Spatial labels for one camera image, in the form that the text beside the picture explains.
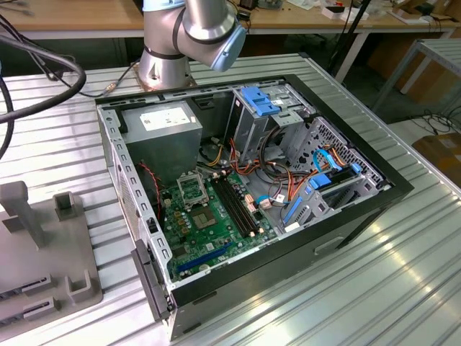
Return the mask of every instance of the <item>background desk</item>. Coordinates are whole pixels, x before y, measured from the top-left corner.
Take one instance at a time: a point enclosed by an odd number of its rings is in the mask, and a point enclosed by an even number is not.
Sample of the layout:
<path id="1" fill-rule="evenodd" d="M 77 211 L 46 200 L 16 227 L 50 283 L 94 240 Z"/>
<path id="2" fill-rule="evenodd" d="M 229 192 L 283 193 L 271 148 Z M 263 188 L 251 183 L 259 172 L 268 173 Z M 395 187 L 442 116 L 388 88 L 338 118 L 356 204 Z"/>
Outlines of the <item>background desk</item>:
<path id="1" fill-rule="evenodd" d="M 24 35 L 36 40 L 143 36 L 143 16 L 132 0 L 31 0 L 30 10 L 35 14 L 33 17 L 1 9 L 0 13 Z M 370 33 L 432 30 L 448 38 L 459 26 L 454 22 L 443 22 L 437 28 L 429 24 L 407 25 L 390 14 L 380 18 L 371 16 L 358 26 L 358 36 L 336 80 L 344 80 Z M 317 7 L 306 11 L 286 2 L 279 11 L 253 10 L 250 34 L 336 34 L 341 33 L 343 27 L 343 21 L 323 16 Z"/>

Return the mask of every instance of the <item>black cable on table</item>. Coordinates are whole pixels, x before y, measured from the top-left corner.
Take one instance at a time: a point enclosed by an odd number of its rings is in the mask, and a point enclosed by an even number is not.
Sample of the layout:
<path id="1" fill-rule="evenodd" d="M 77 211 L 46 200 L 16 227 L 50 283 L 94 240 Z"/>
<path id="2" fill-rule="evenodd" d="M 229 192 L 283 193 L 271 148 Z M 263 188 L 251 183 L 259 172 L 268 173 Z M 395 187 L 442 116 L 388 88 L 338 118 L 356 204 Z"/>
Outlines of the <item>black cable on table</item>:
<path id="1" fill-rule="evenodd" d="M 43 50 L 45 50 L 44 47 L 40 46 L 38 43 L 36 43 L 35 41 L 29 39 L 28 37 L 25 37 L 23 34 L 21 34 L 20 32 L 17 31 L 17 29 L 4 17 L 0 14 L 0 26 L 2 26 L 12 37 L 14 37 L 17 41 L 20 41 L 22 43 L 30 43 L 38 48 L 42 48 Z M 76 63 L 76 59 L 71 56 L 71 55 L 67 55 L 67 54 L 57 54 L 57 53 L 54 53 L 56 54 L 57 56 L 61 56 L 61 57 L 69 57 L 74 63 Z M 50 69 L 47 65 L 46 65 L 46 62 L 44 62 L 40 57 L 36 56 L 35 54 L 33 53 L 30 53 L 30 56 L 31 58 L 33 59 L 33 61 L 35 62 L 35 64 L 38 66 L 38 68 L 43 72 L 43 74 L 47 77 L 47 79 L 49 81 L 60 81 L 61 83 L 63 83 L 64 85 L 66 85 L 68 88 L 71 87 L 71 85 L 69 83 L 67 83 L 66 81 L 64 81 L 63 77 L 62 77 L 62 74 L 58 74 L 56 72 L 54 72 L 52 69 Z M 125 76 L 127 75 L 127 73 L 133 68 L 133 66 L 135 64 L 137 64 L 138 62 L 140 61 L 140 58 L 136 61 L 134 61 L 133 63 L 130 64 L 130 66 L 128 66 L 128 68 L 123 72 L 122 76 L 120 76 L 120 78 L 115 81 L 115 82 L 112 82 L 111 84 L 109 84 L 109 86 L 107 86 L 104 90 L 102 90 L 102 92 L 98 93 L 98 94 L 88 94 L 86 92 L 79 92 L 80 95 L 82 96 L 85 96 L 85 97 L 91 97 L 91 98 L 97 98 L 97 97 L 103 97 L 105 96 L 106 94 L 109 94 L 110 92 L 112 92 L 115 88 L 117 88 L 120 83 L 122 82 L 122 80 L 125 78 Z"/>
<path id="2" fill-rule="evenodd" d="M 11 120 L 20 119 L 22 117 L 27 117 L 29 115 L 42 112 L 44 110 L 48 110 L 51 107 L 55 107 L 56 105 L 59 105 L 60 103 L 63 103 L 67 101 L 68 99 L 70 99 L 71 97 L 75 96 L 81 90 L 81 88 L 83 88 L 83 86 L 85 85 L 85 82 L 86 82 L 85 71 L 79 65 L 75 64 L 72 61 L 68 61 L 63 57 L 57 56 L 56 54 L 48 52 L 47 50 L 44 50 L 42 48 L 35 47 L 27 43 L 22 43 L 20 41 L 13 40 L 3 35 L 0 35 L 0 43 L 10 45 L 20 50 L 25 50 L 29 53 L 34 53 L 37 56 L 47 58 L 48 60 L 51 60 L 51 61 L 55 61 L 61 65 L 64 65 L 70 68 L 72 71 L 75 71 L 79 75 L 77 82 L 74 85 L 72 85 L 69 89 L 62 92 L 61 94 L 53 96 L 50 99 L 46 99 L 45 101 L 37 103 L 36 105 L 31 105 L 28 107 L 24 107 L 20 110 L 13 110 L 11 112 L 8 112 L 7 114 L 0 115 L 0 124 L 7 123 Z"/>
<path id="3" fill-rule="evenodd" d="M 3 95 L 4 100 L 5 100 L 6 111 L 7 112 L 12 112 L 14 110 L 12 98 L 11 98 L 11 95 L 9 94 L 8 87 L 6 86 L 6 83 L 3 80 L 2 76 L 0 76 L 0 91 L 1 91 L 1 94 Z M 14 120 L 10 120 L 6 125 L 5 137 L 3 139 L 3 144 L 0 147 L 0 160 L 3 157 L 3 155 L 5 154 L 6 150 L 9 147 L 9 144 L 12 141 L 13 131 L 14 131 Z"/>

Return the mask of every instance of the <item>ribbed metal surface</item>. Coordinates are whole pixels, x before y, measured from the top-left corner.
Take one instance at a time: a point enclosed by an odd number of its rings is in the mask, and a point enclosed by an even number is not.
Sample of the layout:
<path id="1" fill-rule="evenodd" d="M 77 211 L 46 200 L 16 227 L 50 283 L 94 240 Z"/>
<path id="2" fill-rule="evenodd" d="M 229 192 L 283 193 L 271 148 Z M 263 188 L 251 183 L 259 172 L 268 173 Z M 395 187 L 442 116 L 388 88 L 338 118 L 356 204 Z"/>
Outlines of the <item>ribbed metal surface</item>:
<path id="1" fill-rule="evenodd" d="M 353 244 L 175 342 L 177 345 L 458 345 L 461 340 L 459 190 L 410 154 L 353 96 L 298 55 L 240 59 L 219 74 L 192 65 L 200 84 L 297 74 L 414 185 L 415 190 Z M 103 89 L 122 69 L 92 71 Z M 41 76 L 10 78 L 15 107 L 63 87 Z M 130 74 L 116 94 L 139 88 Z M 5 111 L 0 104 L 0 113 Z M 17 122 L 0 182 L 23 179 L 30 199 L 72 190 L 85 203 L 104 299 L 5 345 L 167 345 L 154 323 L 129 253 L 133 244 L 103 159 L 93 101 Z"/>
<path id="2" fill-rule="evenodd" d="M 421 40 L 419 50 L 461 78 L 461 38 Z"/>

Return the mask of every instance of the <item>black wire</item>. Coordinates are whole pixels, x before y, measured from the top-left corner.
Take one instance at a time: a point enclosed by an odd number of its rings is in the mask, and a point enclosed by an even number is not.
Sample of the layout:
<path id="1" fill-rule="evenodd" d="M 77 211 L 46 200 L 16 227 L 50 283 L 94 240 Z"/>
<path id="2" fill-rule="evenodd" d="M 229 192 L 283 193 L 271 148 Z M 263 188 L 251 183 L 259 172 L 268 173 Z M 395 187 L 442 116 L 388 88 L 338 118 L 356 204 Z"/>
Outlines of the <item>black wire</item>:
<path id="1" fill-rule="evenodd" d="M 354 41 L 354 37 L 355 37 L 354 36 L 354 31 L 356 30 L 357 26 L 359 25 L 360 20 L 362 19 L 363 14 L 367 10 L 367 7 L 370 4 L 370 2 L 371 2 L 371 0 L 363 0 L 362 1 L 362 5 L 360 6 L 359 11 L 357 12 L 357 16 L 354 18 L 354 21 L 352 22 L 351 27 L 347 31 L 347 34 L 345 35 L 344 39 L 342 39 L 342 37 L 340 38 L 339 47 L 337 49 L 338 53 L 333 56 L 333 58 L 331 59 L 331 61 L 328 64 L 328 68 L 326 69 L 326 71 L 329 74 L 332 74 L 334 72 L 336 64 L 339 62 L 340 59 L 343 58 L 343 56 L 345 55 L 345 52 L 347 50 L 347 47 L 349 47 L 352 44 L 352 42 Z"/>
<path id="2" fill-rule="evenodd" d="M 18 40 L 20 42 L 24 42 L 24 39 L 22 38 L 21 34 L 1 14 L 0 14 L 0 26 L 2 26 L 16 40 Z M 32 58 L 32 60 L 34 61 L 34 63 L 38 66 L 38 68 L 47 76 L 48 79 L 50 79 L 50 77 L 48 76 L 48 72 L 45 70 L 45 67 L 44 67 L 45 62 L 42 59 L 40 59 L 38 56 L 36 56 L 35 54 L 32 54 L 32 53 L 29 52 L 29 55 Z"/>
<path id="3" fill-rule="evenodd" d="M 5 100 L 6 111 L 7 112 L 12 112 L 14 110 L 12 98 L 11 98 L 11 95 L 9 94 L 8 87 L 6 86 L 6 83 L 3 80 L 2 76 L 0 76 L 0 90 L 1 90 L 1 94 L 3 95 L 3 98 Z M 0 160 L 3 157 L 3 155 L 5 154 L 6 150 L 9 147 L 9 144 L 12 141 L 13 131 L 14 131 L 14 121 L 11 120 L 6 124 L 6 134 L 5 134 L 5 137 L 3 139 L 3 144 L 0 147 Z"/>
<path id="4" fill-rule="evenodd" d="M 8 22 L 8 20 L 4 16 L 2 16 L 1 14 L 0 14 L 0 19 L 4 22 L 4 23 L 0 22 L 0 26 L 2 26 L 11 36 L 16 38 L 16 40 L 18 40 L 20 42 L 23 42 L 23 43 L 24 42 L 31 43 L 31 44 L 35 45 L 36 47 L 42 48 L 43 50 L 45 50 L 44 47 L 40 46 L 35 41 L 29 39 L 28 37 L 25 37 L 23 34 L 18 32 L 16 30 L 16 28 L 10 22 Z M 75 57 L 73 57 L 73 56 L 71 56 L 69 54 L 57 54 L 57 53 L 54 53 L 54 54 L 59 55 L 61 57 L 69 57 L 74 63 L 76 63 Z M 31 55 L 33 61 L 35 62 L 35 64 L 40 68 L 40 70 L 42 70 L 42 72 L 45 74 L 45 76 L 47 77 L 48 80 L 50 80 L 50 81 L 60 81 L 61 83 L 66 85 L 68 88 L 71 88 L 71 85 L 69 83 L 67 83 L 66 81 L 64 81 L 64 79 L 58 73 L 56 73 L 53 70 L 51 70 L 50 68 L 48 68 L 48 66 L 46 65 L 46 63 L 42 59 L 37 57 L 35 54 L 30 53 L 30 55 Z M 125 72 L 123 72 L 122 76 L 120 76 L 120 78 L 117 81 L 114 82 L 114 84 L 115 84 L 114 87 L 112 87 L 110 89 L 106 88 L 106 89 L 104 89 L 102 92 L 100 92 L 98 94 L 87 94 L 86 92 L 79 92 L 79 94 L 82 95 L 82 96 L 91 97 L 91 98 L 103 97 L 104 95 L 109 94 L 111 91 L 113 91 L 115 88 L 117 88 L 120 85 L 120 83 L 125 78 L 127 73 L 139 61 L 140 61 L 140 58 L 137 59 L 136 61 L 134 61 L 133 63 L 131 63 L 130 66 L 128 66 L 128 68 L 125 70 Z"/>
<path id="5" fill-rule="evenodd" d="M 140 61 L 140 58 L 137 59 L 136 61 L 133 61 L 130 66 L 128 66 L 128 68 L 125 70 L 125 72 L 123 72 L 122 76 L 120 76 L 120 78 L 115 82 L 115 86 L 113 89 L 115 89 L 116 87 L 119 86 L 119 84 L 122 82 L 122 80 L 125 78 L 125 76 L 127 75 L 127 73 L 133 68 L 134 65 L 136 65 L 138 62 Z M 64 79 L 62 79 L 59 75 L 55 74 L 53 71 L 52 71 L 52 74 L 55 76 L 55 78 L 59 81 L 61 81 L 61 83 L 63 83 L 64 85 L 66 85 L 68 88 L 71 87 L 71 85 L 66 82 Z M 98 94 L 95 94 L 95 95 L 91 95 L 91 94 L 87 94 L 86 92 L 79 92 L 80 95 L 82 96 L 85 96 L 85 97 L 93 97 L 93 98 L 97 98 L 97 97 L 103 97 L 104 95 L 106 94 L 109 94 L 109 92 L 111 92 L 112 90 L 109 90 L 108 88 L 104 89 L 102 92 L 98 93 Z"/>
<path id="6" fill-rule="evenodd" d="M 429 132 L 431 134 L 434 134 L 436 136 L 439 135 L 440 133 L 449 133 L 450 131 L 455 131 L 457 133 L 460 133 L 458 131 L 457 127 L 455 126 L 455 123 L 450 118 L 452 116 L 452 113 L 457 108 L 454 108 L 448 114 L 448 116 L 445 116 L 445 115 L 440 114 L 440 113 L 433 113 L 431 110 L 426 109 L 426 110 L 424 110 L 424 113 L 422 115 L 412 116 L 412 117 L 409 117 L 408 119 L 411 120 L 411 122 L 414 123 L 415 125 L 417 125 L 418 127 L 422 128 L 423 130 L 426 130 L 427 132 Z M 416 119 L 422 119 L 431 129 L 429 130 L 427 127 L 422 126 L 421 124 L 418 124 L 415 121 Z M 431 123 L 431 121 L 446 127 L 446 129 L 445 128 L 441 129 L 441 128 L 435 127 Z"/>
<path id="7" fill-rule="evenodd" d="M 338 45 L 339 45 L 339 42 L 341 41 L 343 35 L 344 35 L 344 32 L 346 31 L 346 28 L 347 28 L 347 23 L 349 22 L 349 18 L 351 16 L 351 12 L 352 12 L 352 1 L 351 1 L 351 4 L 349 6 L 349 13 L 347 14 L 347 19 L 346 19 L 346 22 L 344 23 L 344 26 L 343 26 L 343 31 L 342 33 L 339 35 L 338 37 L 338 40 L 336 41 L 336 44 L 333 48 L 333 50 L 331 51 L 331 56 L 328 60 L 328 64 L 331 63 L 331 61 L 333 60 L 334 56 L 338 53 L 336 50 L 338 49 Z"/>
<path id="8" fill-rule="evenodd" d="M 53 96 L 50 99 L 46 99 L 45 101 L 42 101 L 35 105 L 24 107 L 20 110 L 13 110 L 11 112 L 8 112 L 7 114 L 0 115 L 0 124 L 6 123 L 11 120 L 20 119 L 22 117 L 27 117 L 29 115 L 42 112 L 43 110 L 48 110 L 51 107 L 55 107 L 56 105 L 59 105 L 60 103 L 65 102 L 71 97 L 73 97 L 74 95 L 76 95 L 81 90 L 81 88 L 83 88 L 83 86 L 85 85 L 85 82 L 86 82 L 85 71 L 79 65 L 71 61 L 68 61 L 61 56 L 57 56 L 56 54 L 48 52 L 42 48 L 35 47 L 28 43 L 19 42 L 11 38 L 5 37 L 3 35 L 0 35 L 0 43 L 10 45 L 20 50 L 26 50 L 27 52 L 34 53 L 38 56 L 42 56 L 43 58 L 47 58 L 48 60 L 55 61 L 61 65 L 69 67 L 70 69 L 72 69 L 79 75 L 77 82 L 73 86 L 71 86 L 69 89 L 62 92 L 61 94 Z"/>

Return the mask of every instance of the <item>cardboard box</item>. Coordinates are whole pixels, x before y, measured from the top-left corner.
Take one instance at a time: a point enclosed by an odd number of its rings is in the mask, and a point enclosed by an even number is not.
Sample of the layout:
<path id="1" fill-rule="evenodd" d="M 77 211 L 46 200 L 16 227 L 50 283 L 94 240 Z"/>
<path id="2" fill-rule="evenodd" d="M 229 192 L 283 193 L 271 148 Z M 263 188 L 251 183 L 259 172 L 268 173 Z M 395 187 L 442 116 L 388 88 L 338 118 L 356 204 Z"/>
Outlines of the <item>cardboard box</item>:
<path id="1" fill-rule="evenodd" d="M 413 143 L 429 162 L 461 187 L 461 135 L 427 136 Z"/>

